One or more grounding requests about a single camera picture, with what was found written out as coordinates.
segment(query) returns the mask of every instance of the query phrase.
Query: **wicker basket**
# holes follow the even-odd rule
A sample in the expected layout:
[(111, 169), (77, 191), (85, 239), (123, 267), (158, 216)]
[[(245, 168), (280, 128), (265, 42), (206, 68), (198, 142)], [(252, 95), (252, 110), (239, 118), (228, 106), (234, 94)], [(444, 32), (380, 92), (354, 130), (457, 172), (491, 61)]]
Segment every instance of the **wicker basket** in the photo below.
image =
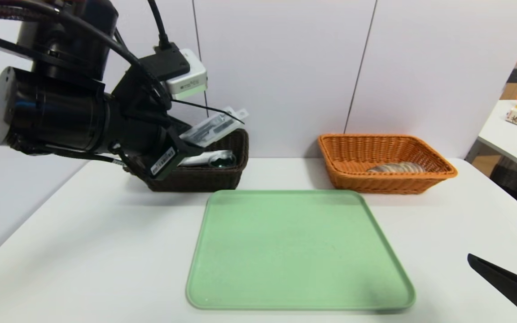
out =
[(205, 150), (232, 150), (237, 157), (233, 168), (177, 167), (164, 180), (145, 180), (154, 192), (216, 192), (234, 190), (249, 160), (249, 135), (237, 129)]
[[(420, 194), (458, 171), (411, 135), (321, 135), (318, 144), (335, 188), (365, 193)], [(413, 162), (425, 173), (367, 172), (385, 163)]]

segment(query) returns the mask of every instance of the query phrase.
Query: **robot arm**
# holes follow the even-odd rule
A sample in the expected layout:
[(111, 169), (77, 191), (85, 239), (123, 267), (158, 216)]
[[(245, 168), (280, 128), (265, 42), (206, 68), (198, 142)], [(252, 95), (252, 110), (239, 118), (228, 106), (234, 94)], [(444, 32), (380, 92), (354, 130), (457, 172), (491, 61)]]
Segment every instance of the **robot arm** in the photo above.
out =
[[(31, 71), (0, 74), (0, 145), (125, 164), (155, 180), (203, 152), (179, 138), (190, 126), (167, 114), (163, 84), (189, 75), (189, 61), (166, 35), (138, 59), (113, 40), (117, 16), (109, 0), (0, 0), (0, 18), (23, 21), (17, 43), (0, 39), (0, 50), (33, 61)], [(110, 49), (131, 63), (111, 94), (101, 82)]]

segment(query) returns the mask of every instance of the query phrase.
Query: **black cable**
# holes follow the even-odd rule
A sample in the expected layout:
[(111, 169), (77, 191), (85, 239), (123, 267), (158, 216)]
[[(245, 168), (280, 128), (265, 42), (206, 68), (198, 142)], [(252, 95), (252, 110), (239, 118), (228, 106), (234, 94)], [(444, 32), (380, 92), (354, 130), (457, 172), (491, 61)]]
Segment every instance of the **black cable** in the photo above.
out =
[(175, 99), (172, 99), (171, 101), (173, 102), (177, 102), (178, 104), (186, 104), (186, 105), (190, 105), (190, 106), (196, 106), (197, 108), (201, 108), (201, 109), (205, 109), (205, 110), (210, 110), (210, 111), (214, 111), (214, 112), (219, 112), (219, 113), (222, 113), (222, 114), (226, 114), (227, 116), (230, 116), (231, 118), (237, 120), (238, 122), (242, 123), (242, 124), (245, 124), (244, 122), (242, 122), (240, 119), (236, 118), (235, 116), (233, 116), (232, 114), (226, 112), (226, 111), (223, 111), (223, 110), (219, 110), (219, 109), (215, 109), (215, 108), (210, 108), (208, 106), (204, 106), (204, 105), (200, 105), (200, 104), (192, 104), (191, 102), (187, 102), (187, 101), (181, 101), (181, 100), (175, 100)]
[(63, 149), (63, 148), (49, 147), (46, 145), (36, 145), (35, 144), (32, 146), (41, 151), (47, 151), (48, 153), (53, 153), (53, 154), (61, 156), (61, 157), (84, 159), (84, 160), (98, 160), (100, 162), (103, 161), (103, 162), (107, 162), (107, 163), (117, 164), (119, 166), (125, 166), (125, 163), (123, 163), (121, 160), (118, 160), (118, 159), (115, 159), (112, 157), (95, 155), (93, 153), (80, 153), (77, 151), (70, 151), (68, 149)]
[(125, 41), (123, 41), (123, 37), (121, 37), (121, 34), (119, 33), (119, 29), (117, 27), (115, 27), (115, 40), (117, 41), (117, 43), (121, 44), (121, 47), (123, 47), (126, 51), (129, 50), (127, 49), (127, 45), (125, 45)]
[(158, 29), (158, 45), (161, 48), (168, 48), (169, 37), (166, 36), (165, 27), (162, 24), (161, 13), (157, 8), (157, 3), (154, 0), (147, 0), (149, 2), (149, 6), (151, 7), (151, 11), (153, 12), (154, 22), (157, 24)]
[(55, 8), (54, 6), (46, 4), (45, 2), (39, 2), (38, 0), (0, 0), (0, 6), (12, 6), (30, 9), (35, 12), (45, 14), (46, 16), (53, 17), (64, 24), (71, 24), (80, 27), (82, 30), (90, 33), (95, 38), (105, 43), (110, 49), (121, 55), (121, 57), (123, 57), (127, 62), (131, 63), (131, 65), (135, 66), (139, 71), (141, 71), (145, 75), (146, 79), (151, 82), (151, 87), (157, 94), (154, 99), (158, 101), (160, 105), (167, 106), (170, 103), (171, 98), (166, 92), (165, 88), (160, 84), (157, 78), (154, 77), (148, 69), (146, 69), (145, 65), (143, 65), (135, 55), (133, 55), (133, 53), (124, 49), (123, 46), (119, 45), (119, 43), (111, 39), (109, 35), (93, 27), (91, 24), (82, 20), (81, 18), (73, 16), (69, 12), (65, 12), (59, 8)]

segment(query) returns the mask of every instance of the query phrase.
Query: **white wall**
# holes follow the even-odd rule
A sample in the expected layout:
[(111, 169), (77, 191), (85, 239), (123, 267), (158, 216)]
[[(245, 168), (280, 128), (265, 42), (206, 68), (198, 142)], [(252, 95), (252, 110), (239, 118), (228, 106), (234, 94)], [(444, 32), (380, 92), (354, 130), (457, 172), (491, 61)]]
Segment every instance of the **white wall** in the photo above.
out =
[(346, 131), (464, 157), (516, 61), (516, 0), (378, 0)]
[[(117, 25), (129, 49), (138, 57), (152, 54), (158, 33), (147, 2), (112, 2), (119, 11)], [(158, 6), (170, 39), (180, 48), (198, 52), (191, 1), (160, 0)], [(18, 31), (18, 22), (0, 20), (0, 38), (15, 42)], [(25, 70), (31, 68), (29, 61), (0, 52), (0, 72), (9, 65)], [(114, 88), (128, 67), (129, 64), (116, 54), (109, 56), (104, 77), (107, 91)], [(205, 102), (202, 94), (191, 99), (200, 104)], [(206, 117), (204, 110), (180, 105), (174, 105), (171, 114), (188, 122), (200, 122)], [(82, 165), (79, 160), (56, 156), (31, 157), (0, 147), (0, 245)]]
[(251, 156), (317, 156), (344, 131), (374, 4), (195, 0), (208, 103), (248, 110)]

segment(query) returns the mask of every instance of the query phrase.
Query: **dark brown wicker basket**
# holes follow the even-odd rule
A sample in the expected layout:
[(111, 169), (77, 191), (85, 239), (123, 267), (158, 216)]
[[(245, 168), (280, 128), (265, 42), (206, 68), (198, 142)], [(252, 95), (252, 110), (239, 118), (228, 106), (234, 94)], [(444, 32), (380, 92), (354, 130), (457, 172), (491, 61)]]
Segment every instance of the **dark brown wicker basket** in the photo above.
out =
[(242, 171), (249, 160), (249, 135), (237, 129), (211, 144), (205, 150), (232, 150), (237, 157), (233, 168), (177, 167), (164, 180), (145, 180), (154, 192), (216, 192), (234, 190), (241, 180)]

